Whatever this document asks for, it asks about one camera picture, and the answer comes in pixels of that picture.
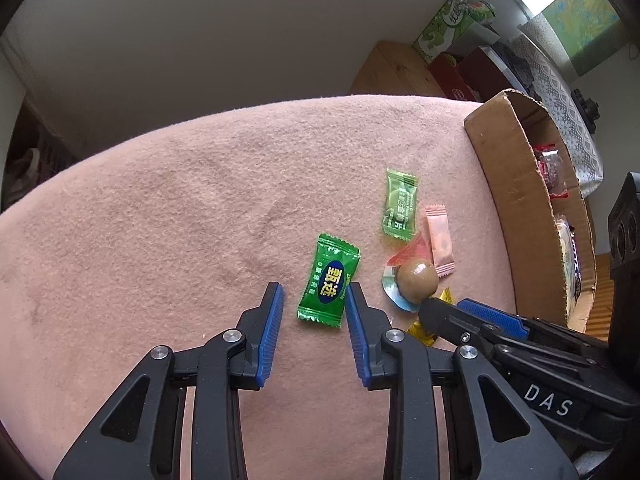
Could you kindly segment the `green printed gift bag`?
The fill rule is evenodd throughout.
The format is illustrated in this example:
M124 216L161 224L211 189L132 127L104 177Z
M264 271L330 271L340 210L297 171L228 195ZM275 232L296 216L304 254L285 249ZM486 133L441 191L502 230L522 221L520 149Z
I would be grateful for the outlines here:
M447 0L414 40L414 50L427 64L443 53L464 58L500 39L492 29L495 18L496 9L486 1Z

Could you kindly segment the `white lace table cover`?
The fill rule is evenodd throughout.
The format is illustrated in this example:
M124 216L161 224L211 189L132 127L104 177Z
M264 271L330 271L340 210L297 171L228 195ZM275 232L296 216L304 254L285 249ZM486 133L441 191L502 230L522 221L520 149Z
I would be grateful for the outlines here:
M603 165L585 118L572 97L570 83L577 79L560 37L538 14L518 26L510 47L528 63L533 87L558 127L575 168L582 196L588 197L603 182Z

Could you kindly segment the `dark green candy packet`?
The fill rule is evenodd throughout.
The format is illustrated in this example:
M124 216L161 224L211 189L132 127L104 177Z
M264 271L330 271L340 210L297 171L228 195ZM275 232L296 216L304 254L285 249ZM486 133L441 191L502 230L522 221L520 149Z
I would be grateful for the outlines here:
M297 317L303 321L340 328L346 287L352 281L359 261L358 247L321 233L309 280L297 307Z

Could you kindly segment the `brown cardboard box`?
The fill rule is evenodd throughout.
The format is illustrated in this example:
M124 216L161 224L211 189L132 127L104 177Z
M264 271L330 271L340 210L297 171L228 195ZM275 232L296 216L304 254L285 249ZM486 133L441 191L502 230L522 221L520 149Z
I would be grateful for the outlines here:
M464 128L482 165L498 211L508 251L518 314L544 318L584 332L597 288L596 256L588 209L558 127L542 105L522 92L496 94L465 117ZM552 198L534 148L559 150L568 196ZM580 289L573 297L555 218L574 229Z

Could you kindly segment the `pink candy packet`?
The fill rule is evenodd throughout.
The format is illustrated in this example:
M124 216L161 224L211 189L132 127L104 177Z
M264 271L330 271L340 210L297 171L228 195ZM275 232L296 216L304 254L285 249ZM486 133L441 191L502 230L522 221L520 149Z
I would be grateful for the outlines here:
M446 208L442 205L427 206L425 218L436 273L444 278L454 272L456 267Z

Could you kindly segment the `dark red shoe box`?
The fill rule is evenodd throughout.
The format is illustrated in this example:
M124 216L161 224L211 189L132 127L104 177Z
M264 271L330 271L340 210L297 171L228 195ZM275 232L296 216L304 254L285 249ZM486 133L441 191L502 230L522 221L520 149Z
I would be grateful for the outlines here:
M461 60L442 52L427 68L448 99L484 103L509 89L529 94L514 71L490 47L475 48Z

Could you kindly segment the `packaged braised egg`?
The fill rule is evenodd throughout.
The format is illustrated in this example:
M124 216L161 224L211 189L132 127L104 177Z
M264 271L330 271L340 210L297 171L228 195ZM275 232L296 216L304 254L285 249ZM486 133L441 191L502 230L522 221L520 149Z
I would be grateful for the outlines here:
M386 262L381 283L387 298L406 312L416 312L426 298L434 295L438 276L430 243L423 234L416 235Z

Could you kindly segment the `light green candy packet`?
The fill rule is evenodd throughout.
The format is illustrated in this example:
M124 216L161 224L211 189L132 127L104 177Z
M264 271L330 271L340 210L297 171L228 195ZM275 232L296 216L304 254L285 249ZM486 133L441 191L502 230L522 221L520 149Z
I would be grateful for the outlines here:
M413 174L387 168L386 183L383 232L398 240L410 242L416 234L418 178Z

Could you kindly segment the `red clear snack bag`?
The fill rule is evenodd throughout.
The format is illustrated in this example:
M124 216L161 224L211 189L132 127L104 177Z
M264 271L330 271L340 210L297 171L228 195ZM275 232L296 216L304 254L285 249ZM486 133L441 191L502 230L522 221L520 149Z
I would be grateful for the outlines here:
M568 188L564 180L564 162L555 144L534 145L533 152L541 177L552 200L567 198Z

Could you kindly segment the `pink table cloth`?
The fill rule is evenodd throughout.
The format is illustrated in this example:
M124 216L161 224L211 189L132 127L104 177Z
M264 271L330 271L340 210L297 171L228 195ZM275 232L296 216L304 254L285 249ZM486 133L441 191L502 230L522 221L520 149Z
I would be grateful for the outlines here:
M397 240L387 170L448 212L447 285L513 311L500 222L463 127L472 105L344 96L244 108L160 129L78 162L1 217L1 419L42 478L152 347L196 347L281 283L265 388L241 398L253 479L377 479L388 395L363 388L346 328L296 308L329 233L358 247L368 303Z

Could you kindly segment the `landscape wall painting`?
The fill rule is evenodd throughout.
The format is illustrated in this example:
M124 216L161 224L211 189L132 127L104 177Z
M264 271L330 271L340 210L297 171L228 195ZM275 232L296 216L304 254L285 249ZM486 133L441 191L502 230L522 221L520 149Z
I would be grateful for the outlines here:
M623 21L608 0L554 0L542 15L577 77L584 76L628 42Z

